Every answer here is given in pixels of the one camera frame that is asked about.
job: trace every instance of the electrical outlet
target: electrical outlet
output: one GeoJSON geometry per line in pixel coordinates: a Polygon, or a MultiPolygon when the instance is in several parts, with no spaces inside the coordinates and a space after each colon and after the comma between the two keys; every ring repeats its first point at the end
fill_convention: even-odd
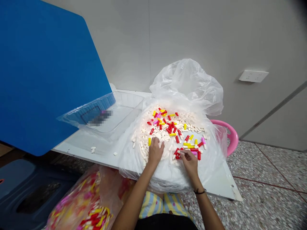
{"type": "Polygon", "coordinates": [[[250,81],[250,82],[262,82],[262,80],[269,74],[269,72],[263,71],[248,71],[245,70],[241,77],[240,81],[250,81]]]}

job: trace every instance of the black bracelet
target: black bracelet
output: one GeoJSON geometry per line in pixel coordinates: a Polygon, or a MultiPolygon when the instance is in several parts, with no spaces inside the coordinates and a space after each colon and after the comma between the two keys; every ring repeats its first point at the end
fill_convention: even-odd
{"type": "Polygon", "coordinates": [[[206,189],[204,189],[204,191],[203,192],[201,192],[201,193],[199,193],[198,192],[198,189],[196,190],[196,192],[195,191],[193,191],[195,194],[203,194],[203,193],[205,193],[205,192],[207,192],[207,190],[206,189]]]}

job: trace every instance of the clear plastic container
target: clear plastic container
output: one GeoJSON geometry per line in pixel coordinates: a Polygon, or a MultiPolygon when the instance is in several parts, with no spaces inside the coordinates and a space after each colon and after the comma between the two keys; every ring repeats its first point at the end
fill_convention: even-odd
{"type": "Polygon", "coordinates": [[[85,128],[113,142],[142,111],[144,97],[112,92],[58,117],[57,120],[85,128]]]}

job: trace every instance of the pink plastic stool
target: pink plastic stool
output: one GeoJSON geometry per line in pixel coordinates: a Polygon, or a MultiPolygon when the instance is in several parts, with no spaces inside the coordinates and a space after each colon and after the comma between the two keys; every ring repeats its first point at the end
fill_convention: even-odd
{"type": "Polygon", "coordinates": [[[229,125],[226,122],[223,122],[223,121],[220,121],[220,120],[211,120],[211,122],[215,125],[224,126],[224,127],[229,129],[230,134],[227,134],[227,137],[230,140],[230,144],[227,148],[227,156],[229,156],[230,154],[232,154],[235,151],[236,147],[238,146],[239,137],[238,137],[237,132],[235,131],[235,129],[231,125],[229,125]]]}

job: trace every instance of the person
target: person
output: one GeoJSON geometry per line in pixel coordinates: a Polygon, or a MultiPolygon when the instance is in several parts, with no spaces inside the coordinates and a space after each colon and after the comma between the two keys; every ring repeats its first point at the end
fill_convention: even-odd
{"type": "MultiPolygon", "coordinates": [[[[197,229],[177,194],[153,194],[146,191],[163,154],[164,142],[155,137],[149,147],[148,163],[130,196],[116,217],[112,230],[121,229],[197,229]]],[[[198,177],[198,159],[189,150],[180,151],[191,180],[206,230],[224,229],[198,177]]]]}

